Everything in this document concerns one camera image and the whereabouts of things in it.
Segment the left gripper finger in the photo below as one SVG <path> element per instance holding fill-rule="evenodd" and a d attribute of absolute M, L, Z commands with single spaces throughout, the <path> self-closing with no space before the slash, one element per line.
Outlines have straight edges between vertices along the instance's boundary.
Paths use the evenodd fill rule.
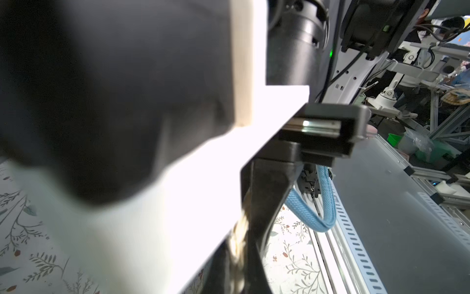
<path fill-rule="evenodd" d="M 228 241 L 223 241 L 209 261 L 201 294 L 233 294 L 235 262 Z"/>

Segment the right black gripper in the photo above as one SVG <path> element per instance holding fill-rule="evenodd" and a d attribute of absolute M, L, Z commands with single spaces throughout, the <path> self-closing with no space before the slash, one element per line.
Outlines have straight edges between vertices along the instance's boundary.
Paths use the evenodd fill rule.
<path fill-rule="evenodd" d="M 275 218 L 304 164 L 332 167 L 367 138 L 371 111 L 363 105 L 306 104 L 256 154 L 243 200 L 248 218 L 244 294 L 270 294 L 262 259 Z"/>

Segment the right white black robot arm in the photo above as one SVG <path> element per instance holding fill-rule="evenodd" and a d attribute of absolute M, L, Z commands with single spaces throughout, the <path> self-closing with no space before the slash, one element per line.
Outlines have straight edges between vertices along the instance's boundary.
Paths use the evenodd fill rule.
<path fill-rule="evenodd" d="M 348 49 L 373 61 L 395 50 L 426 1 L 270 1 L 267 82 L 307 85 L 305 104 L 242 169 L 242 218 L 226 240 L 231 280 L 225 292 L 268 294 L 262 265 L 269 234 L 283 205 L 309 228 L 326 232 L 336 221 L 329 167 L 351 154 L 366 134 L 368 110 L 326 104 L 328 88 L 345 71 L 335 58 Z"/>

